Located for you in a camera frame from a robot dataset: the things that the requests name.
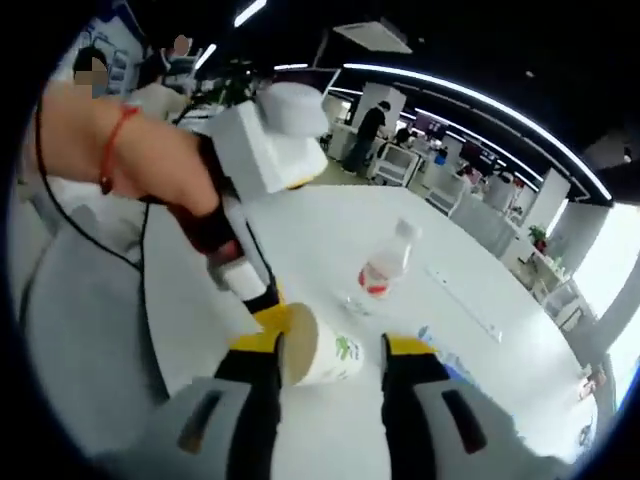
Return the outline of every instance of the white table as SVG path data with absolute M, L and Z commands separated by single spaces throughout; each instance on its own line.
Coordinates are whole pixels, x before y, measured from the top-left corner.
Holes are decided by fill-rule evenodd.
M 187 278 L 185 269 L 178 272 L 167 260 L 188 247 L 176 235 L 175 223 L 162 221 L 162 215 L 150 217 L 146 245 L 165 246 L 154 248 L 155 253 L 147 247 L 148 268 L 156 264 L 160 284 L 191 283 L 195 291 L 199 282 L 209 282 L 206 273 L 196 267 Z M 400 216 L 424 230 L 411 269 L 381 303 L 386 315 L 354 319 L 342 307 L 343 295 L 359 292 L 359 268 Z M 327 322 L 357 334 L 368 355 L 361 374 L 347 382 L 283 390 L 273 478 L 389 478 L 380 417 L 379 335 L 416 335 L 427 324 L 460 356 L 481 388 L 513 415 L 528 446 L 540 455 L 575 458 L 580 429 L 596 412 L 593 398 L 578 402 L 580 365 L 543 309 L 497 259 L 445 216 L 402 188 L 309 186 L 253 205 L 249 217 L 287 301 L 304 302 Z M 159 221 L 162 228 L 155 228 Z M 426 267 L 435 277 L 425 273 Z M 184 382 L 189 371 L 215 371 L 215 355 L 200 350 L 208 348 L 203 339 L 219 331 L 206 301 L 200 301 L 200 312 L 188 307 L 178 319 L 174 306 L 167 315 L 170 304 L 185 303 L 177 300 L 171 289 L 147 281 L 148 308 L 155 304 L 149 309 L 152 339 L 165 381 L 174 386 L 173 375 L 182 375 Z M 469 312 L 496 325 L 502 342 L 489 337 Z

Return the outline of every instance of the black cable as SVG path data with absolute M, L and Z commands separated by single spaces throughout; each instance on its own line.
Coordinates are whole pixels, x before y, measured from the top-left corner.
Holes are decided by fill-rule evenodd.
M 91 243 L 93 243 L 96 247 L 98 247 L 100 250 L 113 255 L 116 258 L 119 258 L 120 260 L 122 260 L 123 262 L 129 264 L 131 267 L 135 268 L 136 270 L 138 270 L 138 267 L 135 263 L 133 263 L 131 260 L 129 260 L 127 257 L 125 257 L 124 255 L 119 254 L 118 252 L 115 252 L 113 250 L 111 250 L 109 247 L 103 245 L 102 243 L 100 243 L 99 241 L 97 241 L 95 238 L 93 238 L 91 235 L 89 235 L 86 231 L 84 231 L 80 225 L 78 225 L 75 220 L 73 220 L 68 214 L 67 212 L 65 212 L 64 208 L 62 207 L 62 205 L 60 205 L 60 202 L 58 202 L 58 199 L 56 198 L 56 196 L 54 195 L 53 191 L 51 190 L 51 185 L 49 185 L 49 181 L 47 180 L 47 170 L 46 167 L 44 165 L 44 157 L 42 155 L 42 132 L 41 132 L 41 127 L 42 127 L 42 97 L 40 97 L 38 99 L 38 104 L 36 105 L 36 123 L 35 123 L 35 142 L 36 142 L 36 160 L 38 162 L 38 171 L 40 172 L 40 176 L 42 177 L 42 181 L 44 182 L 44 186 L 45 189 L 47 190 L 47 194 L 49 195 L 49 198 L 51 199 L 51 201 L 53 202 L 53 204 L 56 207 L 56 210 L 58 210 L 58 212 L 60 213 L 60 215 L 62 215 L 62 217 L 85 239 L 89 240 Z

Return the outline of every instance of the paper cup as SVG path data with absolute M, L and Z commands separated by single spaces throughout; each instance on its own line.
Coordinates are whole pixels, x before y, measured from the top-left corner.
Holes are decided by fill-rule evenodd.
M 291 330 L 284 338 L 282 376 L 287 385 L 345 380 L 360 371 L 362 344 L 339 332 L 301 303 L 288 306 Z

